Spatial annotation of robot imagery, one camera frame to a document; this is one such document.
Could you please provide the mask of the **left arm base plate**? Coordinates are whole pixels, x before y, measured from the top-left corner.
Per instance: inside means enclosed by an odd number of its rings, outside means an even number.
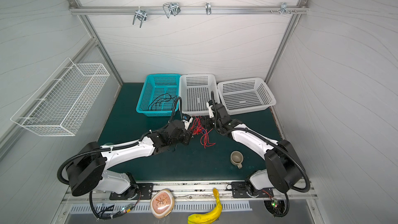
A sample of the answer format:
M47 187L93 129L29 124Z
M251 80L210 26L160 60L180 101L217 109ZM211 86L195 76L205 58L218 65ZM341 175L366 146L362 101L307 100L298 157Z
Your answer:
M150 200L153 192L153 183L137 183L129 187L124 193L117 194L112 192L109 196L110 200Z

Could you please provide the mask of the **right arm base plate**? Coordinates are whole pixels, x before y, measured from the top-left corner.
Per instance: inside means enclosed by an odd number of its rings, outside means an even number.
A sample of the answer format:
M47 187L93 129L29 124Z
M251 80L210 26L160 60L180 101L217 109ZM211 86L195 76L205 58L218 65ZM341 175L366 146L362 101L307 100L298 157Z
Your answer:
M233 181L226 186L226 191L232 193L234 199L249 199L249 198L273 198L274 193L272 188L263 188L257 190L254 186L245 181Z

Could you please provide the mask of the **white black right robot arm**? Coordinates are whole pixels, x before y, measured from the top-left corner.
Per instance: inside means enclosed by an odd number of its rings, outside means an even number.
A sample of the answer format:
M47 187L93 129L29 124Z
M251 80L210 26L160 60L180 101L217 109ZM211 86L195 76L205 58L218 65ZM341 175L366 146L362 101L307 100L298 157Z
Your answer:
M291 189L299 192L309 189L309 178L290 142L264 137L242 121L233 119L221 103L210 100L206 106L216 132L245 145L265 161L266 169L248 177L248 192L271 187L281 193Z

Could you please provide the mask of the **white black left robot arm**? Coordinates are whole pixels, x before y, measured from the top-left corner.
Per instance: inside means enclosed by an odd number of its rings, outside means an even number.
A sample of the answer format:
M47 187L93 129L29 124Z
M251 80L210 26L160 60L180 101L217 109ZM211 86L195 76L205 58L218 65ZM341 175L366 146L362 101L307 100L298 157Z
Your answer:
M133 159L157 155L172 145L188 145L192 138L190 123L173 120L163 128L145 133L139 140L118 145L100 146L91 142L60 166L59 181L69 185L75 197L92 191L109 191L112 200L132 199L139 190L132 174L116 173L110 168Z

